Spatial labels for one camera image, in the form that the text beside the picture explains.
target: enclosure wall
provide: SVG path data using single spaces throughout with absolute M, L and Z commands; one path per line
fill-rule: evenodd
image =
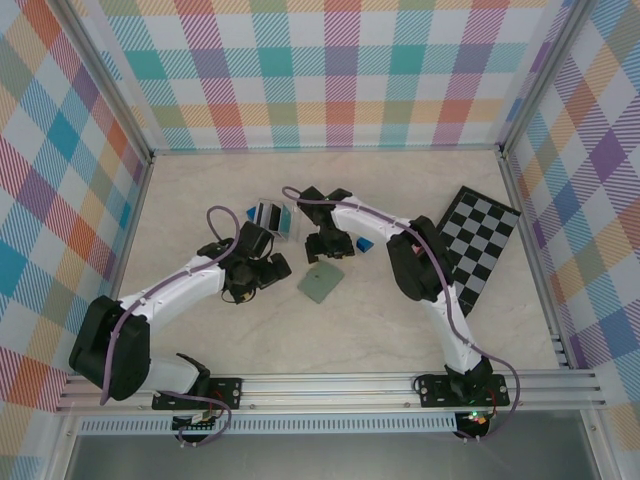
M 493 145 L 573 1 L 72 3 L 149 143 L 193 150 Z
M 562 325 L 640 476 L 640 3 L 601 0 L 514 152 Z
M 45 1 L 0 12 L 0 478 L 30 479 L 144 163 Z

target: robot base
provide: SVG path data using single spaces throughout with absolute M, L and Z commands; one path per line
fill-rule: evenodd
M 448 375 L 421 375 L 414 381 L 414 389 L 420 395 L 420 406 L 433 407 L 506 407 L 511 401 L 503 375 L 491 375 L 486 387 L 473 399 L 465 402 L 451 389 Z
M 209 378 L 206 393 L 199 395 L 202 397 L 220 400 L 231 410 L 240 408 L 240 398 L 242 397 L 242 379 L 241 378 Z M 158 393 L 153 396 L 151 402 L 152 410 L 208 410 L 207 402 L 198 402 L 194 400 L 183 400 L 181 398 L 172 397 Z

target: cable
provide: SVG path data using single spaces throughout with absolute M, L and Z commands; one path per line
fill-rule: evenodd
M 207 443 L 211 443 L 215 440 L 217 440 L 218 438 L 220 438 L 222 436 L 222 434 L 229 428 L 229 426 L 231 425 L 231 408 L 229 407 L 229 405 L 227 405 L 226 403 L 220 401 L 220 400 L 216 400 L 214 398 L 208 398 L 208 397 L 199 397 L 197 395 L 186 395 L 184 393 L 177 393 L 177 392 L 160 392 L 163 395 L 169 395 L 171 397 L 175 397 L 175 398 L 182 398 L 184 400 L 195 400 L 198 402 L 207 402 L 209 404 L 212 405 L 217 405 L 218 407 L 222 408 L 223 410 L 225 410 L 227 412 L 227 421 L 225 422 L 225 424 L 222 426 L 222 428 L 220 429 L 220 431 L 216 432 L 216 433 L 212 433 L 211 435 L 209 435 L 208 437 L 206 437 L 204 440 L 198 442 L 198 443 L 194 443 L 194 442 L 187 442 L 183 437 L 182 437 L 182 432 L 187 428 L 187 427 L 182 427 L 178 430 L 178 440 L 180 440 L 180 442 L 182 443 L 182 445 L 189 445 L 193 448 L 196 447 L 201 447 L 203 445 L 206 445 Z
M 298 203 L 306 203 L 309 205 L 341 205 L 343 207 L 348 207 L 348 208 L 353 208 L 356 210 L 360 210 L 362 212 L 368 213 L 369 215 L 373 215 L 376 218 L 379 218 L 380 220 L 383 220 L 393 226 L 399 227 L 402 230 L 404 230 L 405 232 L 409 233 L 411 236 L 413 236 L 418 243 L 420 244 L 420 246 L 424 249 L 425 253 L 427 254 L 427 256 L 429 257 L 429 260 L 431 261 L 431 264 L 433 265 L 433 268 L 436 270 L 436 274 L 438 275 L 438 279 L 440 280 L 440 285 L 442 285 L 442 291 L 444 292 L 444 296 L 445 296 L 445 300 L 447 303 L 447 320 L 449 321 L 449 327 L 451 328 L 451 331 L 453 332 L 453 334 L 458 337 L 458 339 L 465 344 L 466 346 L 468 346 L 469 348 L 471 348 L 473 351 L 479 353 L 480 355 L 483 355 L 485 357 L 487 357 L 489 360 L 493 360 L 494 362 L 498 362 L 502 365 L 504 365 L 505 367 L 507 367 L 511 373 L 513 374 L 513 378 L 515 380 L 516 383 L 516 395 L 515 398 L 513 399 L 513 403 L 511 404 L 511 409 L 509 410 L 509 413 L 507 413 L 507 416 L 505 417 L 504 421 L 502 422 L 502 424 L 499 425 L 498 428 L 496 428 L 493 432 L 488 433 L 487 435 L 485 435 L 484 438 L 490 437 L 495 435 L 497 432 L 499 432 L 500 430 L 502 430 L 502 427 L 504 427 L 504 425 L 506 425 L 506 423 L 511 419 L 511 417 L 513 416 L 514 412 L 516 411 L 516 408 L 518 408 L 518 403 L 520 402 L 520 377 L 518 376 L 518 372 L 516 372 L 516 369 L 506 360 L 503 360 L 501 358 L 496 357 L 495 355 L 491 355 L 490 353 L 485 352 L 484 350 L 482 350 L 480 347 L 478 347 L 477 345 L 475 345 L 474 343 L 472 343 L 471 341 L 469 341 L 469 339 L 465 338 L 456 328 L 455 323 L 453 322 L 453 303 L 451 300 L 451 294 L 449 293 L 449 285 L 447 284 L 447 280 L 444 276 L 444 272 L 442 271 L 442 267 L 440 266 L 440 264 L 438 263 L 438 260 L 436 258 L 436 256 L 434 255 L 433 251 L 431 250 L 431 248 L 429 248 L 429 245 L 427 245 L 427 242 L 420 236 L 420 234 L 418 234 L 418 232 L 416 232 L 415 230 L 413 230 L 411 227 L 407 226 L 407 225 L 403 225 L 402 223 L 398 223 L 396 222 L 396 220 L 394 220 L 393 218 L 380 213 L 372 208 L 367 207 L 366 205 L 358 205 L 356 203 L 351 203 L 351 202 L 345 202 L 342 200 L 306 200 L 306 199 L 301 199 L 300 195 L 302 194 L 302 192 L 300 192 L 299 190 L 290 187 L 290 186 L 286 186 L 286 187 L 282 187 L 282 194 L 287 197 L 289 200 L 293 200 L 294 202 L 298 202 Z
M 496 394 L 493 393 L 493 390 L 487 388 L 487 392 L 489 392 L 489 395 L 491 395 L 491 403 L 493 404 L 493 412 L 491 413 L 491 418 L 493 418 L 498 414 L 498 401 L 496 400 Z
M 131 313 L 142 304 L 141 300 L 149 299 L 153 294 L 155 294 L 159 290 L 162 290 L 164 287 L 171 285 L 173 282 L 175 282 L 176 280 L 182 277 L 192 275 L 194 273 L 198 273 L 202 270 L 206 270 L 207 268 L 211 268 L 213 265 L 217 264 L 218 262 L 222 261 L 223 259 L 227 258 L 229 255 L 231 255 L 231 252 L 233 251 L 233 249 L 236 248 L 236 246 L 238 245 L 238 241 L 240 240 L 240 221 L 238 220 L 238 217 L 236 216 L 236 214 L 231 211 L 231 209 L 224 207 L 222 205 L 214 205 L 213 207 L 209 208 L 209 210 L 207 210 L 207 223 L 209 224 L 211 231 L 215 236 L 218 236 L 218 233 L 215 231 L 215 229 L 213 228 L 213 224 L 211 223 L 211 214 L 216 210 L 222 210 L 223 212 L 229 214 L 231 216 L 231 219 L 233 220 L 233 223 L 235 223 L 236 233 L 234 235 L 233 242 L 231 243 L 231 245 L 229 245 L 229 248 L 227 248 L 224 252 L 222 252 L 220 255 L 218 255 L 216 258 L 214 258 L 210 262 L 204 263 L 198 267 L 193 267 L 191 270 L 181 270 L 171 275 L 170 277 L 165 278 L 160 283 L 152 287 L 147 293 L 141 295 L 140 298 L 138 298 L 135 302 L 133 302 L 131 306 L 127 308 L 127 310 L 125 310 L 125 312 L 120 316 L 120 318 L 118 319 L 118 322 L 116 323 L 116 326 L 113 328 L 113 331 L 111 332 L 109 347 L 107 348 L 107 357 L 104 362 L 104 380 L 102 382 L 102 395 L 100 396 L 100 405 L 104 405 L 105 403 L 107 403 L 107 400 L 109 400 L 109 387 L 111 385 L 111 367 L 113 364 L 113 354 L 116 347 L 116 340 L 118 339 L 118 335 L 120 334 L 120 330 L 122 330 L 122 326 L 124 325 L 124 322 L 126 322 L 129 316 L 131 315 Z

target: plaid wallpaper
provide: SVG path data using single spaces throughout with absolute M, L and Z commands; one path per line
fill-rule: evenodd
M 492 145 L 562 5 L 73 2 L 150 144 L 172 150 Z
M 0 0 L 0 12 L 4 480 L 43 463 L 40 438 L 88 302 L 110 289 L 143 162 L 45 0 Z
M 527 98 L 527 96 L 529 95 L 529 92 L 531 92 L 531 88 L 533 87 L 533 84 L 540 76 L 540 70 L 542 66 L 545 64 L 547 57 L 549 56 L 549 53 L 551 52 L 551 47 L 556 41 L 556 39 L 558 38 L 558 35 L 560 34 L 560 32 L 562 31 L 562 28 L 564 27 L 565 22 L 569 18 L 569 13 L 571 12 L 571 8 L 575 3 L 576 3 L 576 0 L 563 0 L 562 6 L 560 7 L 560 10 L 558 10 L 556 17 L 553 19 L 553 24 L 551 25 L 551 28 L 547 32 L 547 36 L 544 38 L 544 42 L 542 42 L 542 46 L 540 47 L 540 50 L 538 50 L 538 54 L 536 55 L 535 60 L 531 64 L 531 67 L 529 68 L 529 72 L 527 73 L 527 76 L 525 77 L 524 82 L 522 82 L 522 85 L 520 86 L 520 90 L 518 91 L 518 96 L 516 97 L 515 101 L 511 105 L 511 109 L 509 110 L 509 114 L 507 115 L 507 120 L 502 125 L 502 129 L 500 130 L 500 134 L 498 135 L 498 138 L 496 141 L 497 144 L 501 145 L 506 140 L 507 134 L 509 133 L 509 129 L 511 128 L 511 125 L 513 124 L 513 121 L 516 118 L 516 115 L 518 115 L 518 113 L 520 112 L 520 107 L 522 106 L 522 102 L 524 101 L 525 98 Z
M 511 158 L 562 322 L 640 478 L 640 1 L 601 0 Z

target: black and white checkerboard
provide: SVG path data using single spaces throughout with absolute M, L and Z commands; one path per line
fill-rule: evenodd
M 462 187 L 438 224 L 455 265 L 462 313 L 469 314 L 513 231 L 520 212 Z

